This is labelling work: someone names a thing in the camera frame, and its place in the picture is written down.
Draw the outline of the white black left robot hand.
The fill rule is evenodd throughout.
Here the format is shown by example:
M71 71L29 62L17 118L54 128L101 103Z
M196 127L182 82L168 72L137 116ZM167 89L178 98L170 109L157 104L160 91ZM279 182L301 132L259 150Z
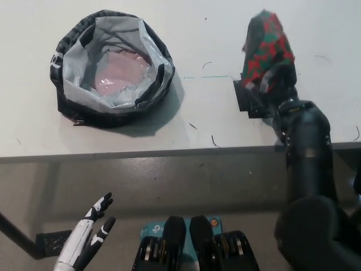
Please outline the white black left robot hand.
M116 219L109 217L99 231L91 236L93 225L104 216L105 210L112 202L112 194L107 193L78 222L60 252L54 271L85 270L115 224Z

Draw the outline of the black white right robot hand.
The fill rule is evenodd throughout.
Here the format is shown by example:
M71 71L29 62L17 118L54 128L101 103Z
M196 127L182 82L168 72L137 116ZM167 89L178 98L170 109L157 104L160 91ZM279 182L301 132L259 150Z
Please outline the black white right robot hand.
M259 87L262 101L272 115L289 99L298 99L295 65L277 63L263 76Z

